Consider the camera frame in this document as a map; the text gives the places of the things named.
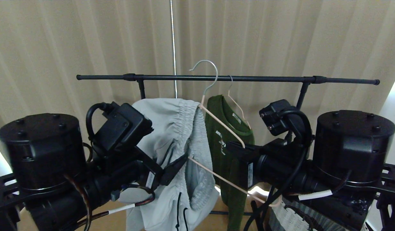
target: white label sticker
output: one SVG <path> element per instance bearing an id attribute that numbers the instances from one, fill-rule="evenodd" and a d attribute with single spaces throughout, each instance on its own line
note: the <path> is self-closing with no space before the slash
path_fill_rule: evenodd
<path id="1" fill-rule="evenodd" d="M 233 113 L 232 116 L 239 122 L 239 124 L 242 123 L 242 120 L 240 120 L 239 117 L 235 113 Z"/>
<path id="2" fill-rule="evenodd" d="M 248 188 L 253 184 L 253 163 L 248 165 Z"/>
<path id="3" fill-rule="evenodd" d="M 149 176 L 147 177 L 147 181 L 146 181 L 147 188 L 152 188 L 154 179 L 155 179 L 155 174 L 153 174 L 152 172 L 149 172 Z"/>

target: screw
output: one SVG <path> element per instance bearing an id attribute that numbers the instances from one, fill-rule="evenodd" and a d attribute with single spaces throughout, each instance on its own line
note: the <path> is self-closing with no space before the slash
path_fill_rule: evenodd
<path id="1" fill-rule="evenodd" d="M 381 130 L 381 127 L 378 125 L 372 127 L 372 131 L 374 131 L 374 132 L 379 132 L 380 130 Z"/>
<path id="2" fill-rule="evenodd" d="M 340 127 L 340 123 L 338 121 L 333 122 L 333 127 Z"/>
<path id="3" fill-rule="evenodd" d="M 24 124 L 24 123 L 25 123 L 24 119 L 16 120 L 16 124 Z"/>
<path id="4" fill-rule="evenodd" d="M 18 131 L 18 136 L 20 137 L 26 136 L 26 132 L 24 130 Z"/>

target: curtain fold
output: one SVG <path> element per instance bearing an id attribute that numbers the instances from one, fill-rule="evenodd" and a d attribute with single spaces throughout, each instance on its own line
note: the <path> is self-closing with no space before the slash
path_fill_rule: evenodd
<path id="1" fill-rule="evenodd" d="M 0 1 L 0 127 L 30 114 L 65 113 L 79 119 L 87 140 L 91 105 L 132 104 L 140 92 L 136 82 L 76 75 L 173 74 L 171 44 L 170 1 Z M 172 81 L 145 86 L 148 98 L 174 96 Z M 94 128 L 103 121 L 96 113 Z"/>
<path id="2" fill-rule="evenodd" d="M 302 111 L 313 129 L 327 111 L 378 113 L 395 80 L 395 1 L 174 0 L 173 8 L 178 74 L 214 75 L 214 68 L 203 63 L 189 72 L 197 61 L 209 59 L 221 75 L 381 80 L 379 86 L 310 85 Z M 200 101 L 207 85 L 180 81 L 178 91 L 182 98 Z M 217 83 L 208 95 L 225 95 L 229 85 Z M 300 87 L 233 83 L 231 95 L 250 121 L 257 144 L 273 139 L 258 111 L 282 98 L 296 105 Z"/>

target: brown floor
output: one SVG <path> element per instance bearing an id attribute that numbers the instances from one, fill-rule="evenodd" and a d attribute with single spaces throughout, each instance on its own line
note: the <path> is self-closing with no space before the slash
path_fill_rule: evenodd
<path id="1" fill-rule="evenodd" d="M 252 209 L 250 207 L 250 198 L 246 200 L 246 208 L 245 211 L 251 212 Z M 105 210 L 115 209 L 124 204 L 120 202 L 108 202 L 104 206 L 101 206 L 93 211 L 94 214 L 98 212 L 103 212 Z M 217 211 L 227 211 L 227 206 L 223 204 L 222 199 L 219 197 L 216 202 L 214 210 Z M 249 216 L 244 216 L 241 224 L 241 230 L 243 230 L 244 225 L 246 224 Z M 105 230 L 113 230 L 113 231 L 125 231 L 126 227 L 126 212 L 117 212 L 109 216 L 105 216 L 103 218 L 99 218 L 92 222 L 90 231 L 105 231 Z M 83 231 L 84 226 L 80 227 L 79 231 Z M 18 223 L 19 231 L 37 231 L 35 224 L 32 221 L 32 218 L 29 215 L 29 212 L 26 210 L 21 211 L 21 221 Z M 227 215 L 211 215 L 209 216 L 198 226 L 195 228 L 195 231 L 222 231 L 227 230 Z M 249 231 L 256 231 L 256 225 L 252 223 Z"/>

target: hanger bar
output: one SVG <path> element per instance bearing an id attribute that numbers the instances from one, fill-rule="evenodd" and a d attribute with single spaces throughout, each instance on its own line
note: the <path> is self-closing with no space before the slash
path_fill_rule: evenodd
<path id="1" fill-rule="evenodd" d="M 142 75 L 128 73 L 124 75 L 77 75 L 77 80 L 83 79 L 121 79 L 128 81 L 143 80 L 186 80 L 186 81 L 214 81 L 216 76 L 206 75 Z M 218 81 L 230 81 L 230 76 L 223 75 L 218 77 Z M 233 76 L 233 81 L 238 82 L 286 82 L 286 83 L 360 83 L 378 85 L 378 79 L 343 79 L 327 78 L 324 76 L 305 76 L 305 77 L 287 77 L 287 76 Z"/>

